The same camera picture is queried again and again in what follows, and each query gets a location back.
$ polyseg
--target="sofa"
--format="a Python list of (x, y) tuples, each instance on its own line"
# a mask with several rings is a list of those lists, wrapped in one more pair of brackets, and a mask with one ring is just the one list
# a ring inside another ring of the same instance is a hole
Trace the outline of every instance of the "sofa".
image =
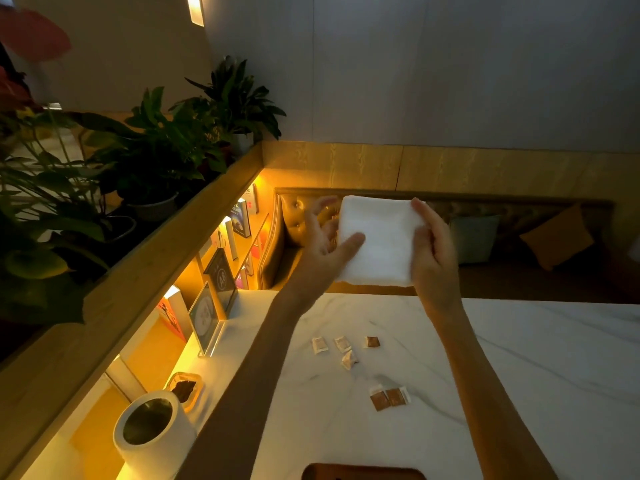
[[(430, 204), (445, 222), (458, 216), (500, 216), (489, 262), (460, 265), (460, 288), (465, 298), (638, 303), (638, 296), (627, 293), (631, 289), (628, 278), (622, 283), (616, 282), (616, 277), (620, 275), (617, 272), (618, 264), (612, 258), (614, 250), (607, 244), (613, 202), (351, 189), (274, 190), (271, 229), (257, 266), (260, 289), (281, 289), (295, 269), (307, 238), (304, 211), (311, 202), (323, 195), (338, 195), (336, 204), (320, 213), (318, 218), (322, 225), (327, 219), (338, 216), (342, 197), (352, 194), (397, 200), (418, 197)], [(540, 268), (534, 254), (519, 236), (578, 201), (584, 223), (596, 244), (556, 266), (553, 271), (545, 271)], [(351, 285), (341, 282), (332, 284), (328, 291), (415, 295), (412, 287)]]

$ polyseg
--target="orange cushion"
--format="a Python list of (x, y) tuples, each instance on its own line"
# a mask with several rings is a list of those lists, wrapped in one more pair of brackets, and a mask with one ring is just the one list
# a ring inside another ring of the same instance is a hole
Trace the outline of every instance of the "orange cushion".
[(593, 238), (584, 226), (579, 203), (520, 237), (547, 271), (593, 244)]

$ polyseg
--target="marble tabletop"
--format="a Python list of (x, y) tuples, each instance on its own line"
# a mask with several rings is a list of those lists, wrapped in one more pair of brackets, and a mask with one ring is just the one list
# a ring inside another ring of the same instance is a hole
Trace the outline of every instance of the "marble tabletop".
[[(203, 376), (201, 428), (275, 296), (241, 291), (212, 358), (193, 338), (176, 371)], [(480, 344), (562, 480), (640, 477), (640, 306), (465, 299)], [(340, 365), (341, 335), (360, 360)], [(366, 335), (381, 347), (363, 348)], [(329, 351), (313, 353), (323, 336)], [(376, 412), (369, 389), (406, 386), (407, 406)], [(412, 467), (429, 480), (479, 479), (444, 349), (412, 296), (325, 294), (298, 324), (253, 468), (299, 479), (309, 463)], [(127, 478), (121, 474), (118, 478)]]

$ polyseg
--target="white towel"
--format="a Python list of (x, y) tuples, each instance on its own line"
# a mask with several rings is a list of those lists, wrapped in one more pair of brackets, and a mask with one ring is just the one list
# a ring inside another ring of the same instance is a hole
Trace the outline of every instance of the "white towel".
[(413, 233), (424, 225), (409, 200), (342, 199), (338, 244), (356, 232), (367, 237), (337, 281), (354, 285), (411, 286)]

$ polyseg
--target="teal cushion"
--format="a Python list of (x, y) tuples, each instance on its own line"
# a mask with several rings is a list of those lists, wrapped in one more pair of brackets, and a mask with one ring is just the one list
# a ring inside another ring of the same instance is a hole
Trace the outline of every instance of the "teal cushion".
[(449, 227), (458, 252), (458, 263), (489, 261), (499, 223), (500, 216), (452, 219)]

